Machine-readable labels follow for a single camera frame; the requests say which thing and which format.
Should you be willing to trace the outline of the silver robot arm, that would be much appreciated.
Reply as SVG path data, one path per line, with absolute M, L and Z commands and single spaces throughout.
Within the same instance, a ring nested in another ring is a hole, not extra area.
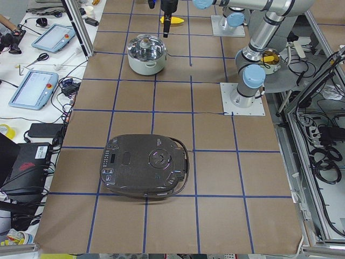
M 236 55 L 240 80 L 237 88 L 231 92 L 230 100 L 237 107 L 248 108 L 254 103 L 256 92 L 265 81 L 265 71 L 258 63 L 269 41 L 286 16 L 297 16 L 304 13 L 314 4 L 314 1 L 193 1 L 193 4 L 201 10 L 212 5 L 219 5 L 265 13 L 248 46 Z
M 219 4 L 223 8 L 222 15 L 212 15 L 211 25 L 212 33 L 218 37 L 245 37 L 243 24 L 245 23 L 245 15 L 243 8 L 235 8 L 228 6 L 226 1 Z M 163 11 L 163 37 L 169 35 L 172 22 L 172 14 L 176 12 L 178 1 L 161 1 L 160 9 Z

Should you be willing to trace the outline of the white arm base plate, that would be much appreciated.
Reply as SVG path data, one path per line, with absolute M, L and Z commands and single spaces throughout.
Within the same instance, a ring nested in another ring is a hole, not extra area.
M 262 96 L 257 90 L 254 97 L 243 97 L 237 83 L 220 83 L 223 113 L 225 115 L 265 116 Z
M 241 13 L 232 13 L 228 17 L 212 15 L 213 35 L 220 37 L 245 37 L 244 22 L 245 17 Z

